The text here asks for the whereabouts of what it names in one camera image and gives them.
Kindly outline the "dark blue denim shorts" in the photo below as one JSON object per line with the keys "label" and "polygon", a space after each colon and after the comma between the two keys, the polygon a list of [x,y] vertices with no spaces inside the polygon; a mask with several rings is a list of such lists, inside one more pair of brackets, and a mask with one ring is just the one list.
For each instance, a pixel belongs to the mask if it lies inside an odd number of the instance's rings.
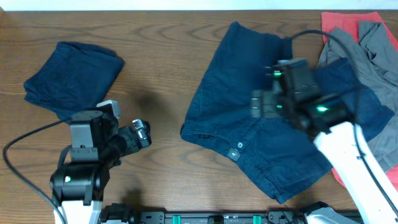
{"label": "dark blue denim shorts", "polygon": [[284,118],[254,118],[253,90],[270,89],[271,66],[292,58],[292,41],[230,25],[187,111],[183,140],[235,162],[267,196],[284,203],[332,168],[308,136]]}

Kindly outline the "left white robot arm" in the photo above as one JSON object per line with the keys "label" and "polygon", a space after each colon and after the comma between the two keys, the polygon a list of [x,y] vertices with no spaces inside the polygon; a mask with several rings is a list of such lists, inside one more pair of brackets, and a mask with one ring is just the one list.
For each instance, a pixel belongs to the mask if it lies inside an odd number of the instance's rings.
{"label": "left white robot arm", "polygon": [[130,205],[103,206],[104,189],[110,169],[121,165],[121,158],[139,152],[152,143],[150,124],[135,119],[132,126],[119,127],[113,113],[82,111],[72,116],[72,144],[60,158],[50,178],[56,223],[139,223]]}

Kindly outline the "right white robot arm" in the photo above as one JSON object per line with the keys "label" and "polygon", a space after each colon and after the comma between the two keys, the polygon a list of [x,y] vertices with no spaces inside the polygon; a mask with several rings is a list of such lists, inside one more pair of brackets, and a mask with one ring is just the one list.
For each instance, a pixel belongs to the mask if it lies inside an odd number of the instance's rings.
{"label": "right white robot arm", "polygon": [[339,173],[364,223],[397,223],[397,191],[364,138],[359,114],[359,81],[349,110],[342,93],[323,95],[306,60],[280,60],[271,67],[271,90],[251,93],[255,118],[284,118],[306,133]]}

